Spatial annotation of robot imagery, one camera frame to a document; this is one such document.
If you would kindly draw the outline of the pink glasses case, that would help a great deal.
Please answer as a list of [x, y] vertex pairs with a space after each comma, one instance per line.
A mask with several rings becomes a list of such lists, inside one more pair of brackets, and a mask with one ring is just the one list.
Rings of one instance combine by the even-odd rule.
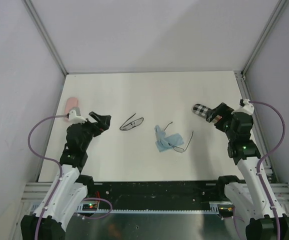
[[65, 107], [64, 107], [64, 115], [66, 115], [66, 117], [64, 118], [65, 122], [68, 122], [68, 115], [69, 112], [72, 108], [78, 107], [79, 106], [79, 100], [76, 97], [70, 97], [67, 99]]

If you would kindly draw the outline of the blue cleaning cloth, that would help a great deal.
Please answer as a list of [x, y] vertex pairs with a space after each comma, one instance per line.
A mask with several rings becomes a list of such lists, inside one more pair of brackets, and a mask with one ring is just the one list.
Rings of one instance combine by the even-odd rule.
[[172, 149], [173, 146], [179, 147], [184, 144], [183, 138], [179, 133], [167, 136], [159, 125], [154, 127], [154, 131], [156, 137], [155, 145], [160, 153]]

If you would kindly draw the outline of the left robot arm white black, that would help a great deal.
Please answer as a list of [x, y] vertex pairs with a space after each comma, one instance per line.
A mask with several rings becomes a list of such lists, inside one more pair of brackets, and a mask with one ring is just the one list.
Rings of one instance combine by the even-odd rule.
[[92, 176], [83, 175], [88, 159], [87, 149], [93, 138], [110, 128], [111, 115], [99, 115], [93, 111], [89, 121], [73, 107], [61, 118], [70, 126], [66, 130], [66, 143], [59, 160], [43, 157], [57, 164], [58, 171], [41, 204], [31, 215], [25, 215], [20, 223], [24, 240], [63, 240], [67, 226], [78, 205], [88, 201], [95, 194]]

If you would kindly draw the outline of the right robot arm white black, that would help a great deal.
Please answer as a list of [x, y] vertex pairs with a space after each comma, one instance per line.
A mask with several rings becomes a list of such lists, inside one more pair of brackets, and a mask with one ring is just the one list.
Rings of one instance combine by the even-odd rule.
[[228, 139], [228, 156], [241, 172], [244, 183], [235, 176], [223, 177], [224, 183], [216, 186], [215, 195], [221, 201], [230, 200], [233, 211], [245, 225], [248, 240], [289, 240], [289, 216], [278, 202], [267, 178], [262, 156], [251, 139], [254, 125], [253, 102], [240, 101], [236, 110], [221, 103], [206, 111], [205, 120], [225, 133]]

